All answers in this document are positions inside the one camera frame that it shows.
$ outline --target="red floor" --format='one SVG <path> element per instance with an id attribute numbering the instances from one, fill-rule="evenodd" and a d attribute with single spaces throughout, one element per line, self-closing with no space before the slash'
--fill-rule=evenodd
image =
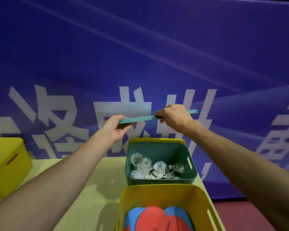
<path id="1" fill-rule="evenodd" d="M 275 231 L 250 202 L 220 202 L 214 206 L 226 231 Z"/>

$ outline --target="green plastic basket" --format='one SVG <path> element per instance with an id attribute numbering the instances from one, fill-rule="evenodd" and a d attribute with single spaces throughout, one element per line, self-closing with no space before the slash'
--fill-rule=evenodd
<path id="1" fill-rule="evenodd" d="M 180 175 L 180 180 L 165 179 L 134 179 L 130 177 L 133 165 L 131 164 L 131 155 L 140 153 L 143 157 L 151 159 L 152 164 L 163 161 L 168 164 L 182 163 L 184 173 Z M 159 138 L 138 138 L 129 142 L 126 162 L 125 175 L 127 184 L 147 185 L 147 184 L 192 184 L 197 177 L 197 170 L 189 154 L 185 141 L 181 139 L 159 139 Z"/>

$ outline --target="person's right arm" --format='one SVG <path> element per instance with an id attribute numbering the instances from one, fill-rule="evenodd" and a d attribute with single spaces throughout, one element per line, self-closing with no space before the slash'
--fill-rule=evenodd
<path id="1" fill-rule="evenodd" d="M 272 226 L 289 230 L 289 173 L 260 155 L 206 129 L 183 105 L 156 112 L 162 122 L 191 138 Z"/>

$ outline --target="yellow plastic basket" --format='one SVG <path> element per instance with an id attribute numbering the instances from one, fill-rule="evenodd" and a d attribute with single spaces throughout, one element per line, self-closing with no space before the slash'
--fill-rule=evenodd
<path id="1" fill-rule="evenodd" d="M 127 187 L 120 199 L 116 231 L 123 231 L 127 213 L 135 207 L 177 206 L 191 218 L 196 231 L 223 231 L 218 215 L 204 191 L 189 184 L 136 185 Z"/>

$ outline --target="yellow table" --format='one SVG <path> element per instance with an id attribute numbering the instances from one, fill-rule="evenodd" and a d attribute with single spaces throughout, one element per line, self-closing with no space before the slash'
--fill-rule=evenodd
<path id="1" fill-rule="evenodd" d="M 123 190 L 127 187 L 124 172 L 125 160 L 126 157 L 103 158 L 89 178 L 85 188 L 54 230 L 114 230 L 116 226 L 119 199 Z M 60 159 L 32 160 L 33 168 L 22 181 L 21 185 L 59 161 Z M 204 190 L 209 198 L 199 176 L 196 177 L 194 185 L 197 185 Z"/>

